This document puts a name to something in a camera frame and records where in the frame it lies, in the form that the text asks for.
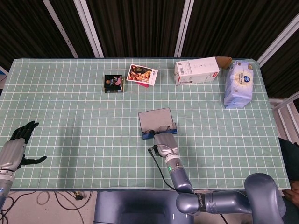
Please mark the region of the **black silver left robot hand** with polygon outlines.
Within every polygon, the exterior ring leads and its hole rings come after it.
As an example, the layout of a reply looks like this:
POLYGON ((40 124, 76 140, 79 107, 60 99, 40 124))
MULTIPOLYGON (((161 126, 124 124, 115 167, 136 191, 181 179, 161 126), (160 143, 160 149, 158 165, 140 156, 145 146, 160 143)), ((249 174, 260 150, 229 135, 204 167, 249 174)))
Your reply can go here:
POLYGON ((9 141, 7 141, 0 152, 0 169, 15 172, 21 166, 36 165, 44 162, 47 157, 39 159, 27 159, 25 156, 26 146, 38 122, 31 121, 17 128, 9 141))

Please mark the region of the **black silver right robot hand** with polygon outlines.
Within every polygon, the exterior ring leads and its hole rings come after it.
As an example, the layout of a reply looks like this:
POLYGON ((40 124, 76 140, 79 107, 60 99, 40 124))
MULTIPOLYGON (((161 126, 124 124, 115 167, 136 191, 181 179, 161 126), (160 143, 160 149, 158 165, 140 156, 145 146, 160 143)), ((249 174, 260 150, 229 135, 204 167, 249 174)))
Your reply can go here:
POLYGON ((156 133, 154 130, 149 132, 155 141, 155 145, 148 149, 148 152, 153 155, 152 151, 155 152, 156 156, 163 157, 167 161, 170 158, 179 158, 178 144, 172 133, 156 133))

